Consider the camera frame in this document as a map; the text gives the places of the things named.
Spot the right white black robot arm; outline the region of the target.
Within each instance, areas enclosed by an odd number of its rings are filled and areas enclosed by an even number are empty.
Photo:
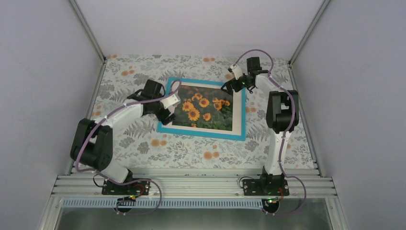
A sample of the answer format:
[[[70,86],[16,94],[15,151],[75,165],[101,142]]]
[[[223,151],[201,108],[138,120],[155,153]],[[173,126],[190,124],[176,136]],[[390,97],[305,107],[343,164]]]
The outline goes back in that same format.
[[[277,83],[272,78],[270,70],[261,67],[259,57],[247,59],[247,73],[244,73],[236,63],[230,65],[228,71],[233,78],[223,84],[222,91],[232,94],[242,89],[249,92],[259,89],[268,94],[265,119],[271,129],[271,143],[259,177],[259,188],[263,194],[271,195],[277,189],[285,187],[286,173],[283,162],[288,140],[299,122],[299,115],[296,113],[298,92],[287,90]]]

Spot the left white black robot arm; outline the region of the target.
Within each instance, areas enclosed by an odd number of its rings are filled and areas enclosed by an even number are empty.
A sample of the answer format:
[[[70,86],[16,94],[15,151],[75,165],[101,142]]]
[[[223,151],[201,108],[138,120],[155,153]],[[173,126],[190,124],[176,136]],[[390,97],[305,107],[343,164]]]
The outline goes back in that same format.
[[[127,96],[122,105],[104,117],[80,120],[70,151],[75,170],[98,174],[114,183],[119,193],[129,193],[133,175],[113,157],[114,133],[145,115],[155,115],[163,125],[171,123],[175,115],[170,108],[180,103],[180,86],[181,80],[175,80],[165,91],[161,83],[147,80],[142,89]]]

